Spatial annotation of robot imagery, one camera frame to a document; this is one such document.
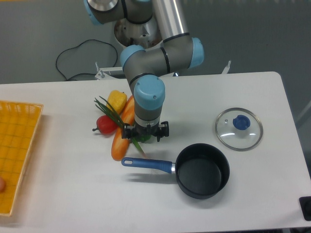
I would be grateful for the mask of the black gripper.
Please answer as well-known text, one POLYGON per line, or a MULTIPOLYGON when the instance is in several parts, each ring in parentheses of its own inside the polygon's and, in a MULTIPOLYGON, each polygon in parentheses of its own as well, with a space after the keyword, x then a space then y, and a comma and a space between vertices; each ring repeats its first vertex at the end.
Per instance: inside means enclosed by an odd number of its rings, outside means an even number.
POLYGON ((168 121, 163 121, 160 124, 146 125, 145 127, 135 123, 134 126, 125 123, 121 130, 122 139, 135 138, 141 140, 147 136, 153 136, 156 138, 157 142, 163 137, 169 137, 169 123, 168 121))

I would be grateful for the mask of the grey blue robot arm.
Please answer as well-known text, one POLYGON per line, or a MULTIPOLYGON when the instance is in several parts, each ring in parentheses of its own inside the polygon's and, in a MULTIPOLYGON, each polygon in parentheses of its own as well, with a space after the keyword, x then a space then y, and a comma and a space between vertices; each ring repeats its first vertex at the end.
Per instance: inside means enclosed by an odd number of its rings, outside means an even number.
POLYGON ((134 123, 121 128, 123 139, 145 135, 157 139, 169 136, 168 122, 160 122, 165 85, 160 76, 189 69, 204 61, 204 48, 187 28, 179 0, 86 0, 87 13, 94 24, 121 19, 134 25, 157 22, 162 45, 146 50, 130 45, 120 55, 122 70, 135 101, 134 123))

